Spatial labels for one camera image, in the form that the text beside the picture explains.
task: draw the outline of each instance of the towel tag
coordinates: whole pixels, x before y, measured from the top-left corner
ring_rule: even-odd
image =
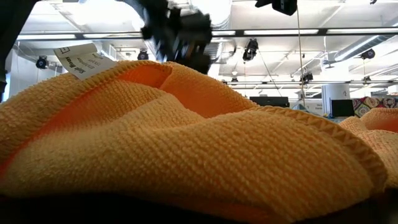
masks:
[[[54,50],[62,66],[80,80],[92,77],[116,65],[111,59],[97,53],[94,44],[62,47]]]

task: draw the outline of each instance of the white ceiling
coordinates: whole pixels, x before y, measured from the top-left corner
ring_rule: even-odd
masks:
[[[188,4],[188,0],[174,0],[174,2]],[[233,1],[229,22],[230,29],[297,29],[297,13],[293,16],[286,16],[272,10],[270,6],[255,8],[254,5],[255,1]],[[378,0],[374,5],[370,5],[366,0],[298,0],[301,28],[378,27],[395,18],[397,11],[398,1]],[[41,1],[34,7],[22,33],[135,31],[141,26],[140,22],[142,21],[139,21],[134,10],[123,2],[96,0],[96,4],[89,4],[82,7],[77,3]],[[291,80],[290,74],[300,68],[300,58],[302,59],[302,64],[306,64],[325,50],[328,52],[341,50],[360,38],[362,37],[326,37],[325,49],[323,37],[302,37],[301,49],[302,53],[305,53],[305,58],[302,58],[299,53],[300,46],[297,37],[257,38],[261,53],[254,60],[246,64],[243,63],[241,57],[243,47],[248,42],[248,39],[236,38],[239,47],[238,51],[233,58],[220,65],[220,75],[218,75],[218,78],[220,80],[230,80],[231,72],[237,71],[239,74],[246,74],[245,80],[263,80],[268,74],[264,66],[265,63],[276,81]],[[21,42],[21,48],[28,47],[36,51],[37,49],[53,49],[77,44],[79,43],[76,41]],[[117,49],[126,47],[140,49],[146,47],[141,40],[107,41],[104,44],[112,44]],[[365,61],[365,72],[375,72],[382,68],[395,65],[395,58],[398,56],[397,53],[385,57],[382,56],[397,49],[398,38],[396,37],[374,47],[376,58]],[[231,46],[228,44],[224,45],[225,52],[229,52],[230,50]],[[349,67],[351,70],[345,71],[344,75],[336,75],[339,79],[352,80],[363,77],[364,68],[362,60],[349,59],[343,66],[345,68]],[[309,69],[316,75],[314,78],[316,80],[333,78],[331,75],[319,75],[322,71],[320,66]]]

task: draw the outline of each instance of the orange towel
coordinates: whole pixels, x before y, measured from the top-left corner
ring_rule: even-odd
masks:
[[[373,111],[339,126],[263,108],[175,63],[67,73],[0,105],[0,194],[119,192],[251,223],[313,218],[397,186],[398,136],[368,130],[386,127]]]

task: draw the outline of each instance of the ceiling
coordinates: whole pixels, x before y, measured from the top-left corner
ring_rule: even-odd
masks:
[[[223,9],[225,1],[208,1],[211,8],[208,10]],[[174,0],[180,6],[188,5],[189,0]],[[298,0],[298,13],[286,16],[270,6],[256,8],[255,1],[233,1],[229,19],[230,29],[297,29],[298,18],[300,28],[318,27],[380,27],[391,20],[397,19],[398,1],[378,0],[370,5],[364,0]],[[61,1],[41,1],[36,4],[29,16],[22,34],[35,33],[66,33],[66,32],[126,32],[137,31],[143,25],[133,8],[123,2],[110,0],[93,0],[85,4],[61,3]],[[384,43],[375,46],[376,57],[372,60],[351,58],[342,63],[334,64],[335,68],[325,70],[321,61],[325,59],[325,51],[337,52],[346,48],[363,36],[333,36],[333,37],[261,37],[257,38],[260,53],[247,63],[243,63],[243,48],[247,38],[235,38],[238,50],[234,57],[221,59],[217,65],[217,73],[213,77],[219,80],[230,81],[232,72],[237,72],[239,81],[285,81],[295,79],[301,75],[300,65],[310,63],[307,71],[314,74],[314,80],[362,80],[364,73],[376,74],[372,80],[389,80],[398,78],[394,70],[378,74],[383,68],[394,66],[398,56],[398,38],[393,37]],[[50,52],[50,49],[69,45],[84,44],[78,41],[52,42],[21,42],[21,49],[27,55],[39,56]],[[112,45],[120,50],[118,57],[134,60],[141,48],[146,48],[141,40],[112,40],[99,43],[102,46]],[[227,55],[233,49],[231,44],[224,44],[223,52]],[[252,90],[238,90],[245,95],[258,95],[259,90],[254,86],[245,86]],[[281,90],[266,89],[270,96],[286,95],[293,97],[298,90],[278,86]],[[365,88],[364,91],[379,91],[383,86]]]

